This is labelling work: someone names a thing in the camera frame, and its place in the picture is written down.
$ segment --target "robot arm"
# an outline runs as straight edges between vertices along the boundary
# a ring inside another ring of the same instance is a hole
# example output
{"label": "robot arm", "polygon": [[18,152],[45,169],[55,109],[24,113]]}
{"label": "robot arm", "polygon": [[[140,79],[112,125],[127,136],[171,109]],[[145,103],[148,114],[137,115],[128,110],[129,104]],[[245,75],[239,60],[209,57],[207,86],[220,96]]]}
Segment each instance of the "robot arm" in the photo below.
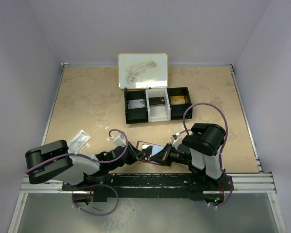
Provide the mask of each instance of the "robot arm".
{"label": "robot arm", "polygon": [[64,140],[55,141],[26,153],[27,168],[31,169],[46,160],[52,159],[58,155],[66,154],[67,156],[53,160],[46,165],[34,169],[28,173],[29,181],[32,184],[44,183],[54,179],[63,181],[70,185],[77,185],[84,181],[87,176],[103,176],[109,171],[116,169],[124,164],[131,165],[143,158],[145,154],[138,151],[130,142],[125,150],[125,141],[122,133],[113,138],[117,147],[110,152],[103,151],[100,154],[93,155],[90,159],[85,156],[76,156],[74,153],[69,154],[67,142]]}
{"label": "robot arm", "polygon": [[[182,143],[175,135],[174,143],[167,144],[162,151],[151,156],[150,161],[165,166],[170,166],[172,162],[184,164],[192,173],[202,172],[214,180],[219,179],[222,176],[219,151],[225,137],[224,129],[215,124],[194,124],[191,130],[192,134],[185,136]],[[124,164],[131,165],[146,156],[130,142],[124,152],[126,142],[122,133],[118,133],[113,138],[113,142],[117,145],[115,149],[93,155],[91,159],[71,154],[49,162],[28,173],[30,183],[44,183],[54,179],[70,185],[78,185],[88,176],[104,176],[117,167]],[[64,140],[34,148],[26,153],[27,167],[30,169],[57,155],[68,154],[68,149]]]}

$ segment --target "tan table surface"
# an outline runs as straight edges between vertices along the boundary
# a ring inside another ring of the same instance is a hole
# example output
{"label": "tan table surface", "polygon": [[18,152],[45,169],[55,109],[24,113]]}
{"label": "tan table surface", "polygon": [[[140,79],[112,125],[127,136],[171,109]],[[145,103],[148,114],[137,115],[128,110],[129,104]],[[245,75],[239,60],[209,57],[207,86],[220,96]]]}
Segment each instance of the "tan table surface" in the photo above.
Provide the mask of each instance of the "tan table surface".
{"label": "tan table surface", "polygon": [[[169,67],[168,87],[187,86],[192,103],[209,102],[226,115],[229,137],[223,152],[223,165],[229,173],[258,172],[249,132],[243,117],[229,67]],[[197,106],[190,128],[196,122],[224,122],[217,110]],[[49,124],[45,143],[59,139],[69,141],[80,130],[91,139],[80,153],[97,154],[115,148],[109,141],[110,129],[123,130],[129,141],[138,140],[166,145],[170,137],[182,131],[182,121],[153,122],[127,125],[125,122],[124,90],[118,88],[117,67],[66,67]],[[137,162],[113,173],[184,173],[184,165],[173,163],[162,167]]]}

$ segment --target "small whiteboard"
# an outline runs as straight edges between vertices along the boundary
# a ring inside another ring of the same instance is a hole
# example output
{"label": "small whiteboard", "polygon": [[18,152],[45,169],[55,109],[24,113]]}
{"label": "small whiteboard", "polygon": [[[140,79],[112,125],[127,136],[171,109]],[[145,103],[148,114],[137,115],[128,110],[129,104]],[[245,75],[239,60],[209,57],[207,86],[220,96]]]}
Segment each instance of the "small whiteboard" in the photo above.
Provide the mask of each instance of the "small whiteboard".
{"label": "small whiteboard", "polygon": [[124,89],[166,88],[168,55],[166,53],[120,53],[118,84]]}

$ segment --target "glass panel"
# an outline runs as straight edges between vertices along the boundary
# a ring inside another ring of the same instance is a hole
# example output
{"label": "glass panel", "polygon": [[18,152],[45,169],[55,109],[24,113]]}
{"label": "glass panel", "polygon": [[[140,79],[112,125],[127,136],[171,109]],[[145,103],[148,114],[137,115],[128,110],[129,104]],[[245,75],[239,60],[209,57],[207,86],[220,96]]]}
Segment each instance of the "glass panel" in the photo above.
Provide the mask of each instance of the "glass panel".
{"label": "glass panel", "polygon": [[[115,202],[91,203],[87,209],[108,211]],[[234,194],[217,210],[186,199],[120,199],[116,211],[104,217],[71,206],[71,194],[29,194],[18,232],[277,232],[267,194]]]}

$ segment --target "cable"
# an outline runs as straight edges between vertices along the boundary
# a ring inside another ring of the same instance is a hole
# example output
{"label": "cable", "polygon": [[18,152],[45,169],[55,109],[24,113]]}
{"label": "cable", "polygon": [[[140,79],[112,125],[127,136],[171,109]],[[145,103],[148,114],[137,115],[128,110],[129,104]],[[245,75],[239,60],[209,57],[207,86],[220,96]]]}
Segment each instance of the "cable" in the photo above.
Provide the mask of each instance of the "cable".
{"label": "cable", "polygon": [[224,121],[224,124],[225,124],[225,131],[226,131],[226,135],[225,135],[225,139],[224,139],[224,142],[223,142],[223,145],[221,147],[221,150],[220,150],[220,153],[222,153],[224,147],[225,147],[225,144],[226,144],[226,141],[227,141],[227,136],[228,136],[228,126],[227,126],[227,120],[226,120],[226,117],[224,115],[224,113],[221,111],[220,108],[218,108],[217,106],[215,106],[214,104],[212,103],[205,103],[205,102],[201,102],[201,103],[196,103],[196,104],[193,104],[191,105],[190,107],[188,107],[184,114],[183,114],[183,118],[182,118],[182,121],[183,121],[183,127],[184,127],[184,130],[186,131],[186,134],[187,135],[190,135],[189,134],[189,131],[188,131],[188,128],[186,127],[186,124],[185,124],[185,116],[186,114],[188,113],[188,111],[192,108],[194,108],[195,106],[198,106],[198,105],[208,105],[208,106],[211,106],[213,108],[215,108],[216,110],[218,110],[218,112],[221,114],[222,118],[223,118],[223,121]]}
{"label": "cable", "polygon": [[38,165],[35,165],[35,166],[31,167],[30,169],[28,169],[28,170],[26,171],[26,174],[28,174],[28,173],[30,173],[30,172],[32,172],[32,171],[34,171],[34,170],[36,170],[36,169],[38,169],[38,168],[40,168],[40,167],[46,165],[46,164],[48,164],[48,163],[50,163],[50,162],[52,162],[52,161],[54,161],[54,160],[61,159],[61,158],[64,158],[64,157],[68,157],[68,156],[79,156],[79,157],[83,157],[83,158],[85,158],[85,159],[88,159],[88,160],[91,160],[91,161],[93,161],[93,162],[100,163],[100,164],[109,164],[109,163],[113,163],[113,162],[119,160],[119,159],[120,159],[120,158],[125,154],[125,152],[127,151],[127,147],[128,147],[128,139],[127,139],[127,137],[126,137],[126,134],[125,134],[123,131],[121,131],[121,130],[117,130],[117,129],[112,129],[112,130],[109,131],[109,136],[110,136],[110,137],[111,137],[111,132],[112,132],[112,131],[117,131],[117,132],[121,133],[121,134],[125,137],[125,140],[126,140],[126,145],[125,145],[125,148],[124,148],[123,152],[122,152],[118,157],[116,157],[115,159],[108,160],[108,161],[99,161],[99,160],[96,160],[96,159],[92,159],[91,157],[89,157],[89,156],[87,156],[87,155],[85,155],[85,154],[79,154],[79,153],[66,153],[66,154],[61,154],[61,155],[58,155],[58,156],[52,157],[52,158],[50,158],[50,159],[47,159],[46,161],[43,161],[43,162],[39,163]]}
{"label": "cable", "polygon": [[[192,131],[192,130],[188,130],[188,131]],[[186,132],[186,130],[181,131],[179,134],[183,134],[184,132]]]}
{"label": "cable", "polygon": [[215,108],[216,110],[218,110],[218,112],[221,114],[221,116],[222,116],[222,118],[223,118],[223,121],[224,121],[224,124],[225,124],[226,135],[225,135],[225,138],[224,138],[224,142],[223,142],[223,144],[222,144],[222,146],[221,146],[221,149],[220,149],[220,151],[219,151],[219,163],[220,163],[220,169],[222,170],[223,174],[224,174],[225,176],[227,176],[227,178],[229,179],[229,182],[230,182],[230,185],[231,185],[231,190],[230,190],[230,193],[229,193],[228,197],[226,198],[226,200],[225,200],[224,202],[222,202],[221,204],[219,204],[219,205],[217,205],[217,206],[213,206],[214,208],[219,208],[219,207],[222,207],[223,205],[225,205],[226,202],[231,198],[231,196],[232,196],[232,192],[233,192],[233,189],[234,189],[234,184],[233,184],[232,179],[231,179],[231,178],[226,174],[226,172],[222,169],[222,167],[223,167],[223,166],[222,166],[222,152],[223,152],[223,149],[224,149],[224,147],[225,147],[225,145],[226,145],[227,136],[228,136],[228,125],[227,125],[227,120],[226,120],[226,117],[225,117],[224,113],[221,111],[221,109],[218,108],[217,106],[215,106],[214,104],[212,104],[212,103],[206,103],[206,102],[196,103],[196,104],[191,105],[190,107],[188,107],[188,108],[185,110],[185,112],[184,112],[184,114],[183,114],[183,118],[182,118],[184,131],[180,132],[180,134],[183,133],[183,132],[186,132],[187,135],[190,135],[190,134],[189,134],[189,130],[188,130],[188,128],[186,127],[186,124],[185,124],[185,116],[186,116],[186,114],[188,113],[188,111],[189,111],[190,109],[192,109],[192,108],[194,108],[195,106],[198,106],[198,105],[208,105],[208,106],[213,107],[213,108]]}
{"label": "cable", "polygon": [[94,216],[106,216],[106,215],[109,215],[109,214],[113,213],[113,212],[115,211],[115,209],[117,208],[118,203],[119,203],[119,196],[118,196],[118,193],[117,193],[117,191],[116,191],[113,187],[111,187],[111,186],[109,186],[109,185],[107,185],[107,184],[103,184],[103,183],[93,184],[93,185],[86,186],[86,187],[75,187],[75,186],[72,186],[72,185],[71,185],[71,187],[74,187],[74,188],[77,188],[77,189],[87,189],[87,188],[100,187],[100,186],[107,187],[107,188],[111,189],[111,190],[115,193],[115,195],[116,195],[116,205],[115,205],[115,207],[114,207],[112,210],[110,210],[110,211],[107,212],[107,213],[103,213],[103,214],[96,214],[96,213],[90,212],[90,211],[88,211],[88,210],[85,210],[85,209],[79,207],[79,206],[77,205],[77,203],[73,200],[74,195],[72,194],[72,196],[71,196],[71,200],[72,200],[73,207],[75,207],[75,208],[77,208],[78,210],[81,210],[81,211],[83,211],[83,212],[85,212],[85,213],[87,213],[87,214],[94,215]]}

